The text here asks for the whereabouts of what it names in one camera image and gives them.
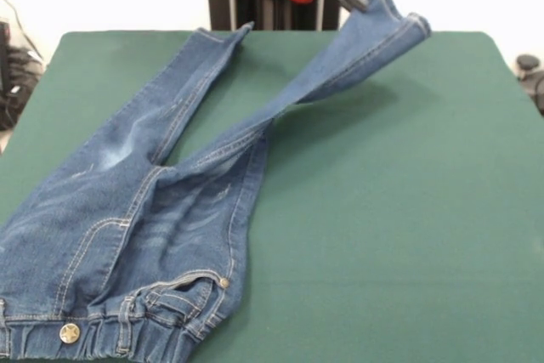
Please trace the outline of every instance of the rivet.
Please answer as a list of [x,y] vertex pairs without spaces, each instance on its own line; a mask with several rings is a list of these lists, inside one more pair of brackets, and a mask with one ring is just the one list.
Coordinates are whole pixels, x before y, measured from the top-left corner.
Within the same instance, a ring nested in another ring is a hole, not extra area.
[[81,334],[79,327],[73,323],[68,323],[60,328],[60,340],[66,344],[72,344],[77,342],[79,335]]
[[221,278],[219,280],[219,286],[221,286],[223,289],[227,289],[229,285],[230,285],[230,282],[226,278]]

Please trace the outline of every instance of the stitching seam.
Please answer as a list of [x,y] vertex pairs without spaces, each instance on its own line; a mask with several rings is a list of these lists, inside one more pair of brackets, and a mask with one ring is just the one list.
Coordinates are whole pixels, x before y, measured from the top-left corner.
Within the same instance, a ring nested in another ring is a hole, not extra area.
[[124,220],[122,218],[105,218],[103,220],[100,220],[99,222],[94,224],[89,230],[87,230],[87,232],[83,236],[82,241],[79,244],[79,247],[78,247],[78,249],[76,251],[76,254],[74,254],[74,257],[72,258],[70,264],[68,265],[68,268],[66,269],[65,273],[63,274],[62,280],[60,280],[59,288],[57,289],[57,295],[56,295],[54,306],[53,306],[53,311],[57,310],[57,305],[59,304],[59,301],[60,301],[60,294],[62,292],[62,287],[64,285],[66,285],[66,287],[68,287],[68,284],[67,283],[65,284],[66,277],[68,276],[68,274],[70,274],[70,272],[72,270],[72,265],[76,262],[76,259],[79,257],[81,251],[83,251],[83,246],[84,246],[84,244],[85,244],[85,242],[87,240],[88,235],[91,234],[94,229],[99,228],[100,225],[103,224],[103,223],[119,223],[119,224],[122,224],[122,223],[126,223],[126,222],[127,222],[127,220]]
[[117,222],[107,222],[107,223],[103,223],[101,224],[100,226],[97,226],[96,229],[94,229],[94,232],[93,234],[89,237],[89,239],[87,240],[87,245],[85,246],[85,251],[83,251],[83,253],[81,254],[81,256],[79,257],[79,259],[77,260],[77,263],[76,265],[74,266],[71,274],[70,274],[70,277],[68,278],[68,281],[66,282],[66,286],[65,286],[65,290],[64,290],[64,293],[62,295],[62,302],[60,304],[60,311],[62,311],[62,309],[64,309],[65,307],[65,302],[66,302],[66,295],[68,293],[68,288],[70,287],[70,284],[71,284],[71,280],[72,278],[74,277],[74,274],[76,273],[77,271],[77,267],[79,267],[80,263],[83,261],[83,259],[85,258],[85,255],[87,254],[87,251],[88,249],[91,247],[91,243],[93,242],[94,240],[94,237],[96,236],[96,234],[101,231],[104,227],[107,227],[109,225],[118,225],[119,227],[127,227],[128,224],[119,224]]

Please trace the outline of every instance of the jeans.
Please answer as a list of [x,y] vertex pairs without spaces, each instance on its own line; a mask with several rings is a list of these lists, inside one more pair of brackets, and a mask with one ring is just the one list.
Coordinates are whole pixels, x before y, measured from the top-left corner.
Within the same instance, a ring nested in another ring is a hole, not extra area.
[[266,106],[167,166],[251,25],[193,33],[0,229],[0,356],[186,361],[241,303],[274,120],[429,37],[424,18],[369,1]]

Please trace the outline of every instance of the front pocket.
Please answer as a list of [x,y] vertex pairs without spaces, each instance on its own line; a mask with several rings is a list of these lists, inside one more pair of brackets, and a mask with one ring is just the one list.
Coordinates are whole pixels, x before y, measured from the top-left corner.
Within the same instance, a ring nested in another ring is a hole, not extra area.
[[162,324],[181,326],[197,317],[227,281],[211,270],[192,271],[171,282],[158,282],[145,297],[148,316]]

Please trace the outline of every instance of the black cable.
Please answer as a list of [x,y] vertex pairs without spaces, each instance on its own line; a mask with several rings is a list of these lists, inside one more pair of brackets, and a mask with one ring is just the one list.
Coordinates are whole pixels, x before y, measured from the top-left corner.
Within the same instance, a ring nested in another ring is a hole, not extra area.
[[539,101],[538,101],[538,97],[539,97],[539,94],[538,94],[538,88],[540,88],[541,85],[544,85],[544,76],[542,76],[541,78],[539,78],[539,80],[536,82],[535,84],[535,104],[536,104],[536,108],[538,110],[540,110],[540,105],[539,105]]
[[38,51],[36,45],[34,44],[34,42],[26,35],[25,33],[25,29],[23,28],[23,25],[22,23],[20,22],[20,18],[19,18],[19,13],[17,12],[17,9],[15,8],[15,6],[9,1],[9,0],[3,0],[10,9],[13,10],[14,12],[14,15],[15,15],[15,21],[17,21],[17,26],[19,26],[20,28],[20,31],[21,33],[23,33],[23,36],[25,37],[25,40],[28,42],[28,44],[32,47],[32,49],[34,50],[34,52],[37,54],[37,56],[43,60],[43,57],[42,55],[40,54],[40,52]]

